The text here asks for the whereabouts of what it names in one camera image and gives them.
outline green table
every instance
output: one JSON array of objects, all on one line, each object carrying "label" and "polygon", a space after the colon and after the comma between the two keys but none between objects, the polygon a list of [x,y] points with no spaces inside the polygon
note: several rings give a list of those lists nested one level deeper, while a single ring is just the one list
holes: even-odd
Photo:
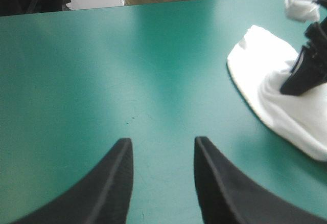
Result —
[{"label": "green table", "polygon": [[327,218],[327,166],[267,129],[226,58],[253,24],[300,49],[284,0],[199,0],[0,18],[0,223],[46,204],[118,138],[134,147],[128,224],[202,223],[194,137]]}]

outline crumpled white fabric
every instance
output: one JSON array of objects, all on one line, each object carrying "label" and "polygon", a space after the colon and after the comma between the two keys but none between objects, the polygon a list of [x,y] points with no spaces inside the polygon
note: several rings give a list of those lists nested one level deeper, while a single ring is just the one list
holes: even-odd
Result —
[{"label": "crumpled white fabric", "polygon": [[261,121],[319,161],[327,161],[327,84],[299,97],[279,89],[298,53],[269,31],[252,26],[227,58],[232,79]]}]

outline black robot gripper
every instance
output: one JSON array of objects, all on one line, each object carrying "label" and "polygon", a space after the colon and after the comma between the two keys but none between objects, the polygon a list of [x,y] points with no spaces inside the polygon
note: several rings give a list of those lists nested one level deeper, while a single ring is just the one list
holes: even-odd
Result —
[{"label": "black robot gripper", "polygon": [[[327,0],[313,0],[327,8]],[[291,76],[280,88],[283,95],[299,96],[327,82],[327,18],[314,22],[305,31],[309,40],[291,70]]]}]

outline table surface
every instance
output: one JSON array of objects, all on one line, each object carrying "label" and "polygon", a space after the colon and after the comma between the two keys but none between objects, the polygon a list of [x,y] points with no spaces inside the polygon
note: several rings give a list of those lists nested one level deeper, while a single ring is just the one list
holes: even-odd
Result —
[{"label": "table surface", "polygon": [[202,223],[195,136],[283,199],[327,218],[327,165],[267,129],[226,58],[251,25],[297,50],[284,0],[198,0],[0,18],[0,223],[43,206],[130,137],[127,223]]}]

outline white cloth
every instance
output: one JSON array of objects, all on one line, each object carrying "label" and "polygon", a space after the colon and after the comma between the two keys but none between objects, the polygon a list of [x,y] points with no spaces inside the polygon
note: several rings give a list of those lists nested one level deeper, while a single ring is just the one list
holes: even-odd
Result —
[{"label": "white cloth", "polygon": [[261,121],[319,161],[327,161],[327,84],[299,97],[279,88],[298,53],[269,31],[252,26],[227,58],[239,91]]}]

